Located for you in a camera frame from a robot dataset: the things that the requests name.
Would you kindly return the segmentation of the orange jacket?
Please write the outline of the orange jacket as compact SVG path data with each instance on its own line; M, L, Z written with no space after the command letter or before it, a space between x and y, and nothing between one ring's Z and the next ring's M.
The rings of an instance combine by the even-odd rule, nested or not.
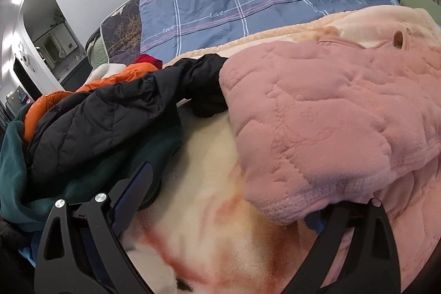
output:
M29 143L34 135L37 128L38 121L42 116L53 106L55 106L59 101L63 100L67 96L73 95L74 93L87 92L90 90L95 90L100 87L114 85L121 82L129 82L141 78L148 72L155 72L159 69L155 68L149 63L132 63L126 68L115 75L111 75L109 78L103 78L100 80L95 80L92 83L80 86L75 92L59 90L48 95L41 96L35 101L27 114L24 117L24 134L22 139Z

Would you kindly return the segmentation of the white garment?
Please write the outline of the white garment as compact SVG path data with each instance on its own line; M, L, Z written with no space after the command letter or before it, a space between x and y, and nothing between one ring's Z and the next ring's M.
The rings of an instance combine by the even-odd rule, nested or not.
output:
M95 80L100 80L103 78L109 78L111 75L118 74L126 68L126 65L119 63L104 63L93 70L84 85L94 82Z

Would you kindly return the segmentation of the green striped pillow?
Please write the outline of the green striped pillow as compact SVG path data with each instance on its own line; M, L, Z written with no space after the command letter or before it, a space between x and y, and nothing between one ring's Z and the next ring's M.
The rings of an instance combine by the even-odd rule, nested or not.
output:
M101 36L96 37L89 43L86 52L92 69L97 69L99 66L109 63L109 57Z

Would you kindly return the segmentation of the cream orange plush blanket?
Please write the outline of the cream orange plush blanket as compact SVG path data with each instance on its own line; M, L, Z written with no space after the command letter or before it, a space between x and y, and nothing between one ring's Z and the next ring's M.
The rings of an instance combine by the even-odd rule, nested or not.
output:
M426 10L383 5L264 31L215 51L228 60L263 43L327 38L365 48L440 49L440 26ZM155 293L278 293L315 241L309 214L282 225L245 199L228 106L208 119L188 105L179 115L183 147L167 165L158 198L123 235L129 258Z

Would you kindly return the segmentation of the dark tree print pillow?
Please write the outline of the dark tree print pillow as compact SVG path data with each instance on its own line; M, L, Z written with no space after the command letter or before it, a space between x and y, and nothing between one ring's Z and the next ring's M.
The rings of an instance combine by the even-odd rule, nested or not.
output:
M129 65L140 54L142 26L139 3L140 0L128 0L100 25L110 63Z

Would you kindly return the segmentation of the red garment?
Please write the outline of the red garment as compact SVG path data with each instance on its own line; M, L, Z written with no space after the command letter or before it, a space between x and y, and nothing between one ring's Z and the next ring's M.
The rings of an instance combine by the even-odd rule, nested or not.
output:
M134 63L149 63L152 64L157 69L163 68L163 62L148 54L139 54Z

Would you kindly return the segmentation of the pink quilted jacket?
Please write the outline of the pink quilted jacket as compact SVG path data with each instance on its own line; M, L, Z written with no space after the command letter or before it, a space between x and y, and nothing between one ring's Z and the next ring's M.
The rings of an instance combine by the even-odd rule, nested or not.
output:
M377 196L409 285L440 239L440 49L271 42L220 71L245 199L288 225Z

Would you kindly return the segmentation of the black puffer jacket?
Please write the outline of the black puffer jacket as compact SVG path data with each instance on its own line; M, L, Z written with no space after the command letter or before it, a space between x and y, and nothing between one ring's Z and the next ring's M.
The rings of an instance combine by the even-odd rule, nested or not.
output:
M217 54L183 58L135 80L67 96L37 123L28 147L31 174L49 180L81 171L126 146L148 145L149 159L164 162L182 145L179 102L190 101L199 116L226 110L219 83L226 61Z

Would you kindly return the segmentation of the dark teal fleece garment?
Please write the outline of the dark teal fleece garment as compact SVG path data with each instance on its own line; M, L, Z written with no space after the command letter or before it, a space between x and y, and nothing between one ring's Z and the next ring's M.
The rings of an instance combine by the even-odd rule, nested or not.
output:
M143 162L152 166L155 182L160 183L165 166L183 142L181 121L174 117L152 130L139 131L91 160L49 179L38 179L30 169L24 142L29 108L25 105L9 123L1 145L1 218L26 232L43 229L56 200L62 198L70 204L89 201L130 177Z

